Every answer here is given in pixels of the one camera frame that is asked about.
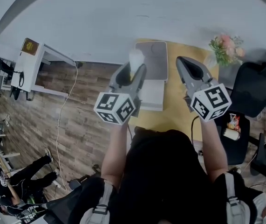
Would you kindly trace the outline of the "person's left forearm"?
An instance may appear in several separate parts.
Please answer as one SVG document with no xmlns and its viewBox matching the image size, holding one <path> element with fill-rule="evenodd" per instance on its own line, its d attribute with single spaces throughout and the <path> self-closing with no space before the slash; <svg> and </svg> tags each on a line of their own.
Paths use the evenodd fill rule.
<svg viewBox="0 0 266 224">
<path fill-rule="evenodd" d="M 101 178 L 109 181 L 116 189 L 120 187 L 126 163 L 128 122 L 113 125 L 110 144 L 103 159 Z"/>
</svg>

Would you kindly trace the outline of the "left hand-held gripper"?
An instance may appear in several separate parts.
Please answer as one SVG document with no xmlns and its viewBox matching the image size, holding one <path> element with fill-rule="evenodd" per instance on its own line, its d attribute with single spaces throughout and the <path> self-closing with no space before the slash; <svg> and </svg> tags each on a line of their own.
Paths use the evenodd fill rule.
<svg viewBox="0 0 266 224">
<path fill-rule="evenodd" d="M 143 86 L 147 68 L 142 64 L 131 77 L 129 62 L 120 66 L 110 79 L 109 86 L 96 100 L 94 111 L 106 123 L 123 125 L 130 117 L 139 115 Z"/>
</svg>

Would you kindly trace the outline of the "brown gold-print book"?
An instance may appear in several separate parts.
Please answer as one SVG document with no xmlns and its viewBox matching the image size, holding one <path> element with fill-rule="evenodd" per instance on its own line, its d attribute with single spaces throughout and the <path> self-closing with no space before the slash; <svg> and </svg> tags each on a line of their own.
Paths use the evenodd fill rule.
<svg viewBox="0 0 266 224">
<path fill-rule="evenodd" d="M 38 47 L 39 47 L 38 42 L 35 42 L 32 39 L 26 38 L 21 47 L 21 51 L 35 56 Z"/>
</svg>

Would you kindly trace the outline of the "white side desk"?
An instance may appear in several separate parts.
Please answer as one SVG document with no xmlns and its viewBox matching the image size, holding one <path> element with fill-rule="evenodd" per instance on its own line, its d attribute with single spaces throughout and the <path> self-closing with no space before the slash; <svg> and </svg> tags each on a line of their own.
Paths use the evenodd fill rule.
<svg viewBox="0 0 266 224">
<path fill-rule="evenodd" d="M 13 74 L 11 85 L 27 92 L 37 91 L 67 98 L 69 96 L 68 93 L 46 89 L 43 86 L 35 84 L 38 71 L 45 54 L 50 54 L 69 65 L 75 66 L 75 61 L 73 59 L 53 49 L 52 47 L 41 43 L 39 44 L 35 55 L 28 54 L 24 51 L 20 52 L 20 55 L 15 64 L 15 73 Z M 19 74 L 17 73 L 18 71 L 24 73 L 24 83 L 22 86 L 19 86 Z"/>
</svg>

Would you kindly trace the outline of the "grey tray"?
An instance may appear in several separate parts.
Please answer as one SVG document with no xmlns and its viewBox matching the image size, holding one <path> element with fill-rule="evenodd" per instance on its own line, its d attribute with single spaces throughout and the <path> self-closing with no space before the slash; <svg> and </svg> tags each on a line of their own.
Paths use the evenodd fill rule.
<svg viewBox="0 0 266 224">
<path fill-rule="evenodd" d="M 164 89 L 168 82 L 168 50 L 165 41 L 137 42 L 147 68 L 143 87 L 139 92 L 141 110 L 163 111 Z"/>
</svg>

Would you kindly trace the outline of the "person's black clothing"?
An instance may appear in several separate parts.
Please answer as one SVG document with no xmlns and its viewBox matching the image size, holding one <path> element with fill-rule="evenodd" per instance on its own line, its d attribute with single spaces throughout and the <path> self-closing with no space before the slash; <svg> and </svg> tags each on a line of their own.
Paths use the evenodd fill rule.
<svg viewBox="0 0 266 224">
<path fill-rule="evenodd" d="M 235 172 L 210 181 L 177 130 L 137 132 L 106 204 L 104 187 L 103 178 L 87 180 L 68 224 L 253 224 L 257 217 L 255 190 Z"/>
</svg>

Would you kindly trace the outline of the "black metal frame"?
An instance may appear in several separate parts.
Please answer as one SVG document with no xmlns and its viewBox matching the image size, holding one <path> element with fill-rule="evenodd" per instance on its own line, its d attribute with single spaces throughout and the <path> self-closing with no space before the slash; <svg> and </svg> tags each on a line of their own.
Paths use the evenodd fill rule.
<svg viewBox="0 0 266 224">
<path fill-rule="evenodd" d="M 250 163 L 250 172 L 253 176 L 258 174 L 266 177 L 266 142 L 263 133 L 259 134 L 259 139 L 252 136 L 249 137 L 249 142 L 257 147 L 255 156 L 252 158 Z"/>
</svg>

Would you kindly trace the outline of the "white bottle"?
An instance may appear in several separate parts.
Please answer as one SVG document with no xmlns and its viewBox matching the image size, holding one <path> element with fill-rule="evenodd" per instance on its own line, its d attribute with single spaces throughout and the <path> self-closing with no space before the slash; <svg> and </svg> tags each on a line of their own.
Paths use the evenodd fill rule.
<svg viewBox="0 0 266 224">
<path fill-rule="evenodd" d="M 236 130 L 226 128 L 224 130 L 223 136 L 225 136 L 231 140 L 237 141 L 240 138 L 240 133 Z"/>
</svg>

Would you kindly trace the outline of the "black office chair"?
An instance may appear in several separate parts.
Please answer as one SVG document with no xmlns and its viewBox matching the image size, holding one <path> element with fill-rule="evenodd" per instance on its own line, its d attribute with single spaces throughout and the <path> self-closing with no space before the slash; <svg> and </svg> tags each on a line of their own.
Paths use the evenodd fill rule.
<svg viewBox="0 0 266 224">
<path fill-rule="evenodd" d="M 215 123 L 228 164 L 239 165 L 245 160 L 249 143 L 250 121 L 246 117 L 255 118 L 266 107 L 266 62 L 243 63 L 237 72 L 230 98 L 232 105 L 223 116 L 215 119 Z M 238 140 L 224 136 L 232 113 L 239 117 L 240 138 Z"/>
</svg>

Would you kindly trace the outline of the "person's right forearm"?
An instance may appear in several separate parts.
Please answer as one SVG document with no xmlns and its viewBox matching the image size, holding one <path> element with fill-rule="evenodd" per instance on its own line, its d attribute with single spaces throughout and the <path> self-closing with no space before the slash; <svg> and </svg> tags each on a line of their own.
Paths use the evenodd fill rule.
<svg viewBox="0 0 266 224">
<path fill-rule="evenodd" d="M 200 120 L 202 130 L 203 158 L 206 172 L 214 182 L 221 174 L 228 171 L 225 149 L 220 140 L 214 120 Z"/>
</svg>

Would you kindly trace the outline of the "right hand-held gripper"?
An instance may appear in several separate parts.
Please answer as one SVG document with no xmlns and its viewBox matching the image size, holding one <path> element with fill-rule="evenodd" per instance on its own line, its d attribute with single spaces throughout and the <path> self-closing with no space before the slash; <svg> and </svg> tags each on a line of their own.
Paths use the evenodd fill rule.
<svg viewBox="0 0 266 224">
<path fill-rule="evenodd" d="M 224 84 L 211 78 L 207 67 L 193 58 L 178 56 L 176 67 L 182 83 L 187 88 L 190 111 L 195 112 L 205 122 L 224 115 L 232 104 Z"/>
</svg>

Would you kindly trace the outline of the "pink flowers in white vase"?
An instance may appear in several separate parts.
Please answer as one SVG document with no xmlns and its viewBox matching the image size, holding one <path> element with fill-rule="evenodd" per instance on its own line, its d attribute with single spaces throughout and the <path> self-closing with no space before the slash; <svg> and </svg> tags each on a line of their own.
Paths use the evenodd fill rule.
<svg viewBox="0 0 266 224">
<path fill-rule="evenodd" d="M 245 56 L 242 44 L 243 40 L 239 36 L 215 36 L 209 42 L 212 52 L 204 59 L 204 65 L 212 68 L 216 65 L 226 67 L 230 64 L 242 64 L 242 58 Z"/>
</svg>

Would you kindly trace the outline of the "red snack packet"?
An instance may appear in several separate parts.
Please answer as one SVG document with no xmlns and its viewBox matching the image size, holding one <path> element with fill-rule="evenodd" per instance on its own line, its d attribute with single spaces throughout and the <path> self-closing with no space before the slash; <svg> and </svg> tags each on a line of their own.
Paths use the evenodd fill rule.
<svg viewBox="0 0 266 224">
<path fill-rule="evenodd" d="M 237 114 L 230 113 L 229 121 L 227 122 L 227 128 L 240 133 L 241 128 L 239 122 L 240 122 L 240 116 Z"/>
</svg>

